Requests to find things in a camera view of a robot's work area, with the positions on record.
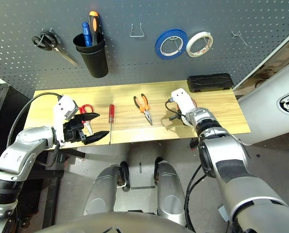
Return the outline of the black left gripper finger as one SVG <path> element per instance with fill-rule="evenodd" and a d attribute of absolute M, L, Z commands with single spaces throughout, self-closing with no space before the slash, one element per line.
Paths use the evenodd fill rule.
<path fill-rule="evenodd" d="M 97 117 L 99 117 L 100 114 L 98 113 L 82 113 L 82 114 L 77 114 L 74 116 L 75 120 L 80 120 L 80 121 L 91 121 Z"/>
<path fill-rule="evenodd" d="M 93 135 L 86 136 L 84 135 L 84 139 L 82 140 L 84 145 L 88 145 L 94 142 L 97 142 L 107 136 L 109 134 L 109 131 L 99 131 L 94 133 Z"/>

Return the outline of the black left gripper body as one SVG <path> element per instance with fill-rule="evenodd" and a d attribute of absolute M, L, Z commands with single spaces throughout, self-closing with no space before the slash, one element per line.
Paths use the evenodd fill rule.
<path fill-rule="evenodd" d="M 81 120 L 71 119 L 63 124 L 63 134 L 65 142 L 86 143 L 86 135 L 83 133 L 84 124 Z"/>

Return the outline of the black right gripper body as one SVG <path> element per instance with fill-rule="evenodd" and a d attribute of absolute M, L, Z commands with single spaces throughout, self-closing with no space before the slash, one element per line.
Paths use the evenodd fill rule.
<path fill-rule="evenodd" d="M 178 119 L 178 120 L 180 120 L 180 121 L 182 122 L 183 125 L 186 125 L 186 124 L 183 122 L 182 117 L 185 117 L 185 115 L 180 114 L 180 113 L 175 113 L 175 115 L 169 117 L 169 121 L 173 121 L 173 120 L 175 120 L 175 119 Z"/>

